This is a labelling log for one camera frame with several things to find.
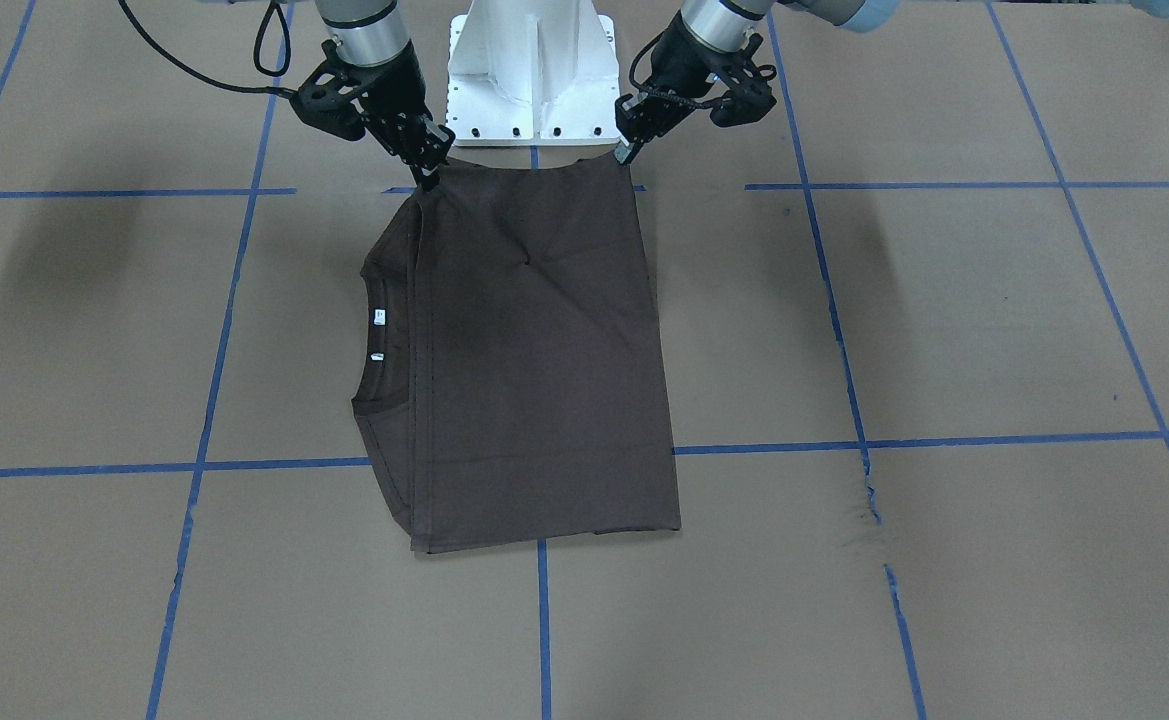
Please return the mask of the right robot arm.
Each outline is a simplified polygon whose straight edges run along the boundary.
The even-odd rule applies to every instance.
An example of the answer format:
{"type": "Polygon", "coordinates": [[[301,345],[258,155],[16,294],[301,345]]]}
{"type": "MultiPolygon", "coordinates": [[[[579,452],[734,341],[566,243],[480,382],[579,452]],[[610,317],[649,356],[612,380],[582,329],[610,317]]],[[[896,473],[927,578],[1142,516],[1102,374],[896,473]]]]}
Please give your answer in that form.
{"type": "Polygon", "coordinates": [[[318,1],[324,58],[291,101],[309,126],[347,141],[372,134],[433,191],[455,140],[427,105],[419,55],[397,1],[318,1]]]}

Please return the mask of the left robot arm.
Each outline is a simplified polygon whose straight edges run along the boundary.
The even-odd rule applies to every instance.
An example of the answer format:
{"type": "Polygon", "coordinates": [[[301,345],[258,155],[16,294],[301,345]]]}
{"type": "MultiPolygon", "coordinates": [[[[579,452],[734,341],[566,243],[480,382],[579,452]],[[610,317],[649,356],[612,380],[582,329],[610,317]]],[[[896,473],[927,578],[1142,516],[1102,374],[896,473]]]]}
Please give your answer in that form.
{"type": "Polygon", "coordinates": [[[636,164],[665,184],[1169,182],[1169,1],[693,1],[686,27],[736,49],[775,33],[766,126],[696,123],[636,164]]]}

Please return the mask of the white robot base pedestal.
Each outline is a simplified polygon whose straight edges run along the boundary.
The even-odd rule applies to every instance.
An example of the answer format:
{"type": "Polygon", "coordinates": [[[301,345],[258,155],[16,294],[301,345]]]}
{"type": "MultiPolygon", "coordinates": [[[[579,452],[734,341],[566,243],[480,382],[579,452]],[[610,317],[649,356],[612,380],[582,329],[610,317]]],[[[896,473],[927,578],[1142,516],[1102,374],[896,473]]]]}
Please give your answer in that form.
{"type": "Polygon", "coordinates": [[[450,22],[457,146],[616,145],[620,58],[593,1],[473,1],[450,22]]]}

